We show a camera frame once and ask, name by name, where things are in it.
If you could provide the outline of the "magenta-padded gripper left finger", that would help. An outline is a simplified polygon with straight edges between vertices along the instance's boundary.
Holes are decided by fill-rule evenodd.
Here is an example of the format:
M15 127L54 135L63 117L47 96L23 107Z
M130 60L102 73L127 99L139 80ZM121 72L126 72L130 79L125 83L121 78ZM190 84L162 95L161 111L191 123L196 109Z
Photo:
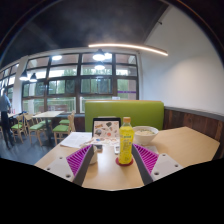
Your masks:
M81 186L93 156L94 148L88 145L67 157L55 159L45 168L45 171Z

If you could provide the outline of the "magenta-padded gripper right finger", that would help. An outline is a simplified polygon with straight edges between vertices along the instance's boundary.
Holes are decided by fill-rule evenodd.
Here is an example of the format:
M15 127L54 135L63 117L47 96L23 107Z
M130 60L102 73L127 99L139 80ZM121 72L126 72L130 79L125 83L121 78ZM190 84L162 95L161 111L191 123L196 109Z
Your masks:
M155 146L133 144L132 154L145 185L182 169L182 166L168 154L159 154Z

